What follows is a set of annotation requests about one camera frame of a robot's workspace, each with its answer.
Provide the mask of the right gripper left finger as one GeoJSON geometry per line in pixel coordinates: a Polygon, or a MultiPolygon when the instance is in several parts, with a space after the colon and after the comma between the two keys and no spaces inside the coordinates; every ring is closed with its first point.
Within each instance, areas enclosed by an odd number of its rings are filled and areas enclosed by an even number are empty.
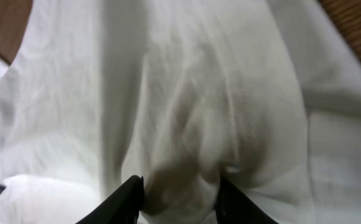
{"type": "Polygon", "coordinates": [[[135,224],[143,204],[143,177],[132,175],[77,224],[135,224]]]}

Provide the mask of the white Puma t-shirt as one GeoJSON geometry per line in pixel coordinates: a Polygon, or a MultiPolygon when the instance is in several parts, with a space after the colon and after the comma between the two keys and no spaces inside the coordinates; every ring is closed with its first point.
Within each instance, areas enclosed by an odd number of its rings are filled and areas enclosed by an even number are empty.
{"type": "Polygon", "coordinates": [[[34,1],[0,60],[0,223],[76,223],[132,175],[140,223],[361,223],[361,63],[316,1],[34,1]]]}

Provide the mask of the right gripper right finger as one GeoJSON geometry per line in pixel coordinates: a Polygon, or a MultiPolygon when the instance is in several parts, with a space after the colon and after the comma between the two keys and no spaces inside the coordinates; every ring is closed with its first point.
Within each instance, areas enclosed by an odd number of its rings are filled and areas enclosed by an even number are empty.
{"type": "Polygon", "coordinates": [[[214,210],[218,224],[278,224],[224,177],[214,210]]]}

